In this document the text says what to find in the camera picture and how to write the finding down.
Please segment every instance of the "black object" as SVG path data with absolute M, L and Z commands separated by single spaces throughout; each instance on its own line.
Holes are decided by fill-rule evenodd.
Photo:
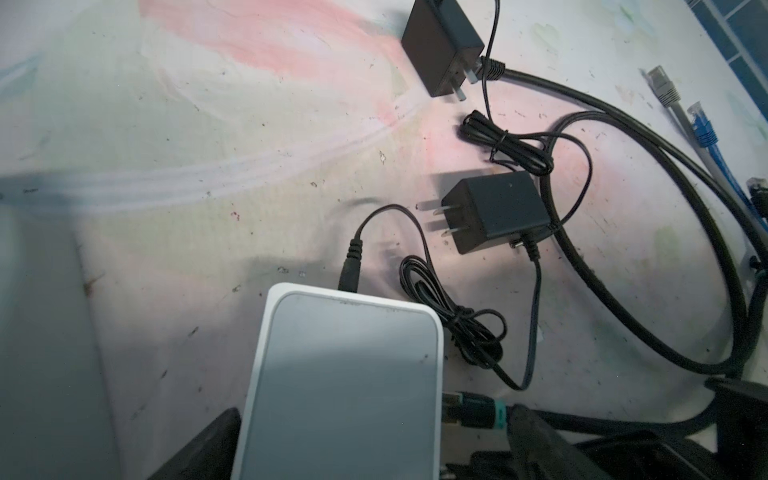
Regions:
M 459 253 L 519 241 L 549 225 L 549 214 L 525 172 L 470 177 L 442 199 Z
M 454 423 L 468 429 L 494 429 L 498 421 L 496 402 L 491 397 L 470 392 L 443 392 L 443 423 Z
M 617 480 L 731 480 L 712 452 L 679 437 L 635 432 L 575 447 Z
M 715 392 L 717 454 L 682 435 L 642 430 L 569 445 L 540 412 L 515 405 L 507 407 L 506 414 L 509 452 L 475 452 L 469 465 L 449 469 L 459 480 L 768 478 L 768 387 L 717 377 L 710 377 L 706 386 Z M 472 400 L 463 406 L 450 401 L 459 395 L 470 395 Z M 497 416 L 488 407 L 493 402 L 489 397 L 444 393 L 443 399 L 444 418 L 458 425 L 488 429 Z
M 240 413 L 225 410 L 149 480 L 221 480 L 232 474 L 240 435 Z
M 402 48 L 433 97 L 453 93 L 484 45 L 456 0 L 416 0 Z
M 339 288 L 342 292 L 357 292 L 360 283 L 360 260 L 362 259 L 362 240 L 353 238 L 346 251 L 346 259 L 339 275 Z
M 469 466 L 447 465 L 458 480 L 611 480 L 530 409 L 508 409 L 508 452 L 475 452 Z
M 768 387 L 707 379 L 715 392 L 717 459 L 734 478 L 768 478 Z
M 768 182 L 764 178 L 750 178 L 746 181 L 746 186 L 757 213 L 763 218 L 768 218 Z

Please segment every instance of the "paint stain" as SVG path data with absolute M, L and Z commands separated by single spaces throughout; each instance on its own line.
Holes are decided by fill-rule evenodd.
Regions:
M 733 114 L 736 115 L 739 122 L 745 127 L 745 131 L 750 137 L 750 143 L 753 146 L 762 146 L 762 144 L 768 141 L 768 123 L 762 118 L 756 119 L 735 94 L 727 92 L 726 99 Z
M 656 230 L 654 249 L 658 265 L 669 267 L 680 262 L 680 238 L 671 225 Z
M 0 69 L 0 103 L 28 91 L 35 83 L 41 55 L 34 55 L 7 68 Z
M 278 75 L 339 80 L 334 45 L 406 60 L 399 37 L 330 0 L 139 0 L 139 13 L 185 40 Z
M 137 409 L 137 410 L 134 412 L 134 414 L 133 414 L 133 415 L 131 415 L 131 421 L 133 422 L 135 419 L 137 419 L 137 418 L 138 418 L 138 416 L 139 416 L 139 415 L 141 415 L 141 413 L 142 413 L 142 412 L 143 412 L 143 411 L 144 411 L 146 408 L 147 408 L 147 404 L 146 404 L 146 403 L 142 404 L 142 405 L 141 405 L 141 406 L 140 406 L 140 407 L 139 407 L 139 408 L 138 408 L 138 409 Z
M 531 27 L 531 37 L 534 43 L 547 53 L 555 57 L 560 55 L 560 32 L 552 25 L 534 23 Z
M 85 292 L 85 296 L 87 298 L 91 298 L 91 296 L 94 294 L 94 283 L 99 281 L 99 279 L 102 278 L 104 275 L 106 275 L 106 273 L 102 273 L 99 276 L 95 276 L 89 281 L 83 283 L 83 291 Z
M 616 91 L 619 94 L 619 97 L 621 97 L 621 100 L 625 103 L 628 103 L 632 105 L 634 102 L 634 90 L 627 87 L 622 87 L 621 85 L 614 85 L 616 87 Z

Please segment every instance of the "table surface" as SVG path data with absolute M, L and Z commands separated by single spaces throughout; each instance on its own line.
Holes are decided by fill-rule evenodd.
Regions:
M 493 2 L 462 0 L 482 38 Z M 641 74 L 663 65 L 683 104 L 701 100 L 737 178 L 768 177 L 765 122 L 682 1 L 502 2 L 493 56 L 617 105 L 694 153 Z M 500 171 L 455 128 L 482 110 L 430 98 L 399 44 L 411 0 L 52 0 L 0 15 L 3 201 L 70 222 L 99 338 L 122 468 L 145 478 L 225 408 L 242 409 L 267 290 L 333 288 L 349 239 L 375 206 L 427 226 L 458 303 L 509 321 L 502 365 L 525 362 L 534 270 L 508 247 L 460 256 L 429 211 L 460 178 Z M 492 111 L 513 132 L 582 108 L 504 82 Z M 594 157 L 571 239 L 614 295 L 682 353 L 727 353 L 727 299 L 692 211 L 651 157 L 611 127 L 576 124 Z M 586 172 L 555 151 L 566 208 Z M 719 214 L 734 258 L 742 233 Z M 422 254 L 404 216 L 366 229 L 360 292 L 403 298 L 396 267 Z M 535 379 L 511 392 L 447 347 L 445 389 L 612 419 L 683 419 L 711 398 L 703 378 L 637 341 L 552 240 Z M 749 377 L 768 381 L 760 341 Z M 699 435 L 711 446 L 711 437 Z M 497 432 L 444 429 L 444 462 L 503 449 Z

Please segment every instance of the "cable strain relief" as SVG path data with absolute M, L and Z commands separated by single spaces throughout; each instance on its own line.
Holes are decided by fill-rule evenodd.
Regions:
M 485 57 L 480 57 L 475 63 L 475 75 L 477 78 L 482 78 L 482 64 Z M 507 65 L 503 61 L 488 59 L 488 73 L 485 74 L 485 80 L 498 80 L 504 74 L 507 69 Z
M 711 147 L 717 143 L 717 135 L 708 120 L 696 119 L 694 122 L 694 133 L 702 148 Z
M 664 106 L 664 108 L 669 108 L 672 104 L 680 101 L 680 94 L 677 93 L 677 89 L 675 87 L 672 87 L 664 93 L 657 93 L 657 98 L 659 99 L 659 102 L 661 102 L 661 104 Z
M 362 240 L 353 238 L 349 241 L 349 250 L 346 252 L 346 257 L 355 260 L 362 259 Z
M 541 254 L 538 251 L 538 245 L 532 238 L 524 236 L 523 247 L 525 247 L 525 252 L 528 254 L 528 258 L 531 259 L 531 262 L 536 262 L 541 258 Z
M 360 259 L 362 259 L 362 240 L 352 239 L 339 275 L 339 290 L 342 292 L 357 293 L 360 282 Z

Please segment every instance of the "pink stain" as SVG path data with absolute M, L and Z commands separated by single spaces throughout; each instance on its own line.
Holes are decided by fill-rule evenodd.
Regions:
M 139 12 L 185 40 L 295 78 L 344 82 L 349 72 L 336 71 L 344 54 L 334 50 L 347 48 L 407 61 L 397 38 L 369 35 L 365 19 L 329 0 L 139 0 Z

